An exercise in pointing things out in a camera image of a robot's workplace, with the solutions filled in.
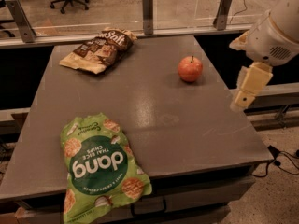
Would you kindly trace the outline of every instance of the gray tabletop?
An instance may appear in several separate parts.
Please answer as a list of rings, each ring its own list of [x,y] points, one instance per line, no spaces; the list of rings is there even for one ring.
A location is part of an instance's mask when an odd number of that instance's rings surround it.
[[[151,178],[202,173],[271,160],[244,113],[191,35],[135,42],[104,75],[62,67],[78,45],[55,47],[0,187],[0,200],[64,192],[60,132],[74,117],[103,112],[125,131]],[[188,55],[204,64],[193,84],[177,67]]]

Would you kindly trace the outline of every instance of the green snack bag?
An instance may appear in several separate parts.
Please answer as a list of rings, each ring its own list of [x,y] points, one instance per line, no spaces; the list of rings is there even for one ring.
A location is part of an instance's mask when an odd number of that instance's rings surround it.
[[[67,124],[61,146],[68,170],[64,223],[91,223],[151,194],[121,127],[103,113]]]

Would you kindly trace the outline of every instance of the power cord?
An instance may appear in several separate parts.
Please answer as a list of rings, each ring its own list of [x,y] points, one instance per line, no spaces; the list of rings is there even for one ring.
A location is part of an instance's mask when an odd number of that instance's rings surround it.
[[[234,18],[234,16],[235,16],[236,14],[239,14],[239,13],[241,13],[241,12],[243,12],[243,11],[246,11],[246,10],[248,9],[245,0],[243,0],[243,4],[244,4],[244,7],[245,7],[245,8],[244,8],[243,10],[237,11],[237,12],[232,16],[232,18],[230,19],[230,24],[232,23],[232,20],[233,20],[233,18]]]
[[[265,166],[265,174],[264,175],[254,175],[254,174],[252,174],[254,177],[259,177],[259,178],[267,177],[268,176],[268,169],[269,169],[269,166],[271,164],[274,164],[281,171],[283,171],[283,172],[285,172],[285,173],[287,173],[289,175],[299,175],[299,166],[297,166],[296,163],[293,161],[293,159],[299,159],[299,150],[297,150],[296,156],[294,156],[291,153],[288,153],[286,151],[279,151],[277,148],[275,148],[273,146],[269,146],[268,149],[271,152],[271,154],[273,155],[274,159],[271,162],[268,162],[266,164],[266,166]],[[298,173],[293,173],[293,172],[290,172],[290,171],[288,171],[288,170],[280,167],[281,162],[277,160],[277,157],[279,155],[282,155],[285,158],[287,158],[292,163],[292,165],[298,170]]]

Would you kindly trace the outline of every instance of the drawer handle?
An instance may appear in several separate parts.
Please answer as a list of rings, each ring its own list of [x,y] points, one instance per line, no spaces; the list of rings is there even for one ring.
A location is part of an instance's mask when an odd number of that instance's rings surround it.
[[[134,204],[131,204],[131,214],[133,217],[145,217],[145,216],[152,216],[152,215],[157,215],[157,214],[163,214],[167,209],[166,205],[166,200],[163,199],[163,209],[155,212],[149,212],[149,213],[142,213],[142,214],[137,214],[135,212],[135,206]]]

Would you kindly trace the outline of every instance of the brown snack bag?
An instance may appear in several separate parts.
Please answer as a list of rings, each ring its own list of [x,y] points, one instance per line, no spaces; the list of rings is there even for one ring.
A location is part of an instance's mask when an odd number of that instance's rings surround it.
[[[121,59],[135,40],[130,31],[107,27],[60,60],[59,65],[99,74]]]

